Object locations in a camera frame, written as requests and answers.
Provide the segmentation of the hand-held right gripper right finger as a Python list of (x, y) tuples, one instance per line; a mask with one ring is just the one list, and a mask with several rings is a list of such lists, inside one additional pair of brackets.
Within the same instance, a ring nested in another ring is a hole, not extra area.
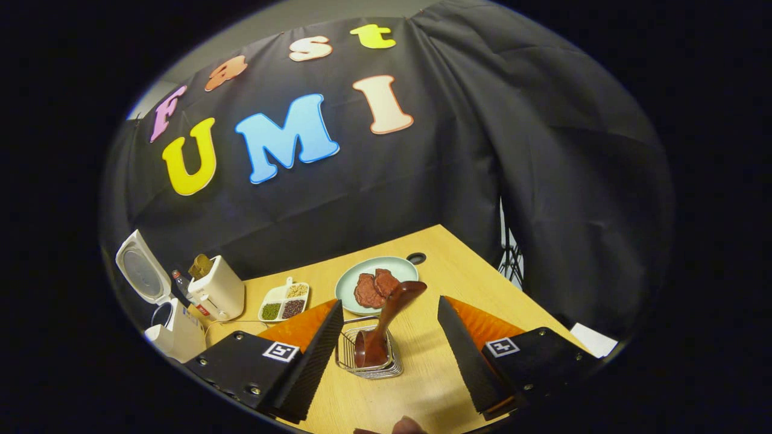
[(472, 404), (486, 420), (551, 400), (602, 366), (549, 327), (525, 332), (452, 297), (439, 298), (437, 319)]

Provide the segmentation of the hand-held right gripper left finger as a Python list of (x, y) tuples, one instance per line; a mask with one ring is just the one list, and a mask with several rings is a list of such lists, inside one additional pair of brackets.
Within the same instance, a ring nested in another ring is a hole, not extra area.
[(259, 335), (235, 330), (184, 364), (224, 397), (268, 417), (306, 420), (344, 324), (331, 299)]

